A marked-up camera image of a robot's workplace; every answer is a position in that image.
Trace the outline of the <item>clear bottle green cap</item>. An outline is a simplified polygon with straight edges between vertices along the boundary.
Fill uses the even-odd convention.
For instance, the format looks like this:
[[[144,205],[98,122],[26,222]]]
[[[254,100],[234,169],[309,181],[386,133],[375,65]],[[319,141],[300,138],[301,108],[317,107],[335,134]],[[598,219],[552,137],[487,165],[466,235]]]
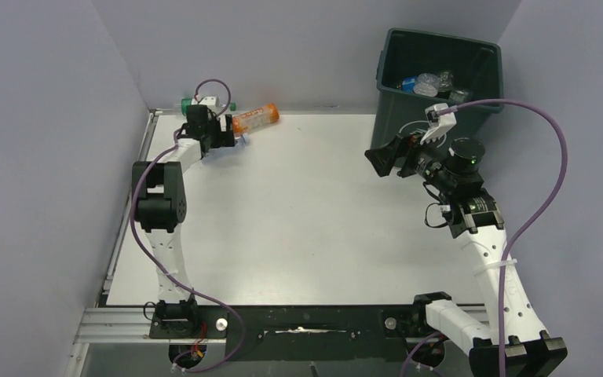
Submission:
[[[195,98],[190,98],[190,97],[183,98],[181,100],[181,102],[177,105],[177,107],[180,109],[181,113],[183,115],[185,115],[187,107],[190,105],[197,105],[197,101],[198,100]],[[219,113],[234,112],[235,110],[236,110],[236,104],[234,102],[230,102],[229,104],[224,104],[221,102],[221,110],[219,111]]]

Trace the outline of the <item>orange drink bottle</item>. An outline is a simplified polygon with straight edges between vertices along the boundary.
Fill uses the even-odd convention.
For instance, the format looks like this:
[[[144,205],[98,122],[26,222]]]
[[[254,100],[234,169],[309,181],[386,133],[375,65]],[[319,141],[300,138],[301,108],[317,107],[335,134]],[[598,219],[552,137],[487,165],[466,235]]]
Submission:
[[[260,108],[234,115],[232,117],[232,128],[237,135],[248,134],[259,127],[277,123],[279,119],[278,108],[273,103],[270,103]]]

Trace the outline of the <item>clear bottle blue white label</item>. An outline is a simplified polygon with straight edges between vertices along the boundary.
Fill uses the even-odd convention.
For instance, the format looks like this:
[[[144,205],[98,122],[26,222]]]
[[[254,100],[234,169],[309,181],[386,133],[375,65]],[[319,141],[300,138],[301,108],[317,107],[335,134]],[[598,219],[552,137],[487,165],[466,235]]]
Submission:
[[[417,76],[406,77],[400,81],[400,83],[398,84],[398,89],[406,93],[415,93],[417,81]]]

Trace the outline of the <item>clear bottle blue cap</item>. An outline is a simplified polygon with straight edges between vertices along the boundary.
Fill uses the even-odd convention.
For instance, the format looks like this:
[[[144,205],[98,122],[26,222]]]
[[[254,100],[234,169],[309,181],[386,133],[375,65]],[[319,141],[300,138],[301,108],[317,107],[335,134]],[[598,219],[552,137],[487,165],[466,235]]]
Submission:
[[[245,148],[250,144],[250,136],[248,134],[240,134],[237,136],[225,137],[222,142],[223,148]]]

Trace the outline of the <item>bottle red blue label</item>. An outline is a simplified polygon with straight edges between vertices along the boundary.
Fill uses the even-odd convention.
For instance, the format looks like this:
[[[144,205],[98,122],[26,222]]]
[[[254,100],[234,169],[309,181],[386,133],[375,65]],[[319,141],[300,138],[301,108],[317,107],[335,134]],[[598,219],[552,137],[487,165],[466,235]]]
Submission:
[[[435,97],[439,93],[439,89],[440,77],[438,75],[422,73],[415,79],[413,93],[426,97]]]

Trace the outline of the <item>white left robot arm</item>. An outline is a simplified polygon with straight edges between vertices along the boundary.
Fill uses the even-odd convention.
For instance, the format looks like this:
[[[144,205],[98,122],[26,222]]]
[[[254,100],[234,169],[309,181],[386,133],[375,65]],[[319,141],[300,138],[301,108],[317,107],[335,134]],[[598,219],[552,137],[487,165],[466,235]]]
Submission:
[[[184,173],[210,151],[233,147],[236,140],[231,115],[190,104],[185,116],[169,148],[151,161],[133,164],[130,226],[138,246],[156,267],[154,323],[185,322],[196,328],[201,319],[181,245],[181,226],[188,212]]]

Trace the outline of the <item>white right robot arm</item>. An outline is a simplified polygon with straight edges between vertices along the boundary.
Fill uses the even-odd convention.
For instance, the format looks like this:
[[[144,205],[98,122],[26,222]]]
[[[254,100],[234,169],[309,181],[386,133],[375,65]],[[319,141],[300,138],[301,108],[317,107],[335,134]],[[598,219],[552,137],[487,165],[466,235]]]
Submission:
[[[422,143],[419,132],[396,136],[364,153],[380,177],[401,160],[397,176],[422,179],[466,258],[488,316],[488,323],[481,323],[444,292],[416,295],[410,314],[413,330],[420,335],[440,332],[467,356],[474,376],[548,376],[568,350],[564,339],[551,336],[535,313],[515,259],[504,255],[503,216],[478,171],[484,154],[484,146],[472,138],[457,138],[442,153]]]

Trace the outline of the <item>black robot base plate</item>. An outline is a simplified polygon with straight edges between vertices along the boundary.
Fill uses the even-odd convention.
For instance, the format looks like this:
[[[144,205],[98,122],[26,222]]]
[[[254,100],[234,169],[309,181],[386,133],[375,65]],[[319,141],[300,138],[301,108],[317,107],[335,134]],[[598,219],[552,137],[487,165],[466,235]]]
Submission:
[[[154,323],[149,337],[170,342],[182,366],[220,361],[402,361],[432,333],[409,305],[200,306],[201,322]]]

